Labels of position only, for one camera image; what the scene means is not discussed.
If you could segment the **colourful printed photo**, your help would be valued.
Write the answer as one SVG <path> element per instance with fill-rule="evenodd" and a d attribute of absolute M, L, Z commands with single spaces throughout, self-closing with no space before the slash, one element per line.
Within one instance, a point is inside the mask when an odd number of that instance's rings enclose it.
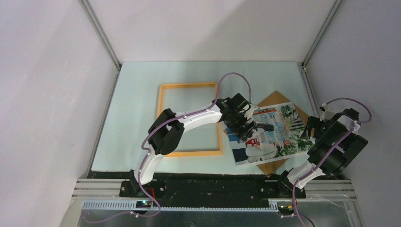
<path fill-rule="evenodd" d="M 292 102 L 261 107 L 251 119 L 255 126 L 244 139 L 239 139 L 229 128 L 224 130 L 236 166 L 300 156 L 313 145 L 309 138 L 301 138 L 305 125 Z"/>

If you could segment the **orange wooden picture frame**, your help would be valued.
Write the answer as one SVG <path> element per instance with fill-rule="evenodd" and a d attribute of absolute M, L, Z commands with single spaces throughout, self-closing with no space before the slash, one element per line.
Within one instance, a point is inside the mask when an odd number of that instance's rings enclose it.
<path fill-rule="evenodd" d="M 175 113 L 193 112 L 215 99 L 217 82 L 161 84 L 158 88 L 156 117 L 167 108 Z M 167 157 L 223 155 L 221 123 L 210 123 L 183 134 L 177 149 Z"/>

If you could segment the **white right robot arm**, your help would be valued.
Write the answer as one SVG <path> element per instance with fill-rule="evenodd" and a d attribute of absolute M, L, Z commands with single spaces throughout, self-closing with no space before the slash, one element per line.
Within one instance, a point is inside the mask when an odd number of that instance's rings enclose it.
<path fill-rule="evenodd" d="M 321 108 L 320 118 L 310 116 L 302 139 L 314 141 L 308 150 L 308 159 L 299 167 L 284 171 L 275 184 L 275 192 L 286 198 L 294 189 L 303 189 L 319 176 L 340 174 L 365 148 L 368 141 L 357 134 L 360 128 L 359 112 L 349 108 L 335 113 L 328 107 Z"/>

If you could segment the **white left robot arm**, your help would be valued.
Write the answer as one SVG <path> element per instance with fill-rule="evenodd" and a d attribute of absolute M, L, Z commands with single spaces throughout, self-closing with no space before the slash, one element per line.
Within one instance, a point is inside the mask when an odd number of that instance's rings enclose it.
<path fill-rule="evenodd" d="M 140 165 L 130 171 L 131 191 L 138 197 L 148 194 L 156 168 L 166 155 L 176 150 L 186 132 L 206 124 L 223 122 L 238 139 L 244 140 L 256 126 L 252 115 L 258 109 L 239 93 L 233 98 L 215 98 L 207 106 L 191 112 L 175 113 L 165 109 L 142 142 L 141 149 L 146 154 Z"/>

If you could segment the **aluminium front rail frame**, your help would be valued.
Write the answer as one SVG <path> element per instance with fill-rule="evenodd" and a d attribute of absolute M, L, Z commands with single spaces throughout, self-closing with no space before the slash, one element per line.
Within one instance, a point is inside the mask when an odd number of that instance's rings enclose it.
<path fill-rule="evenodd" d="M 127 177 L 78 179 L 64 227 L 364 227 L 350 180 L 313 180 L 296 196 L 261 175 L 157 174 L 148 193 Z"/>

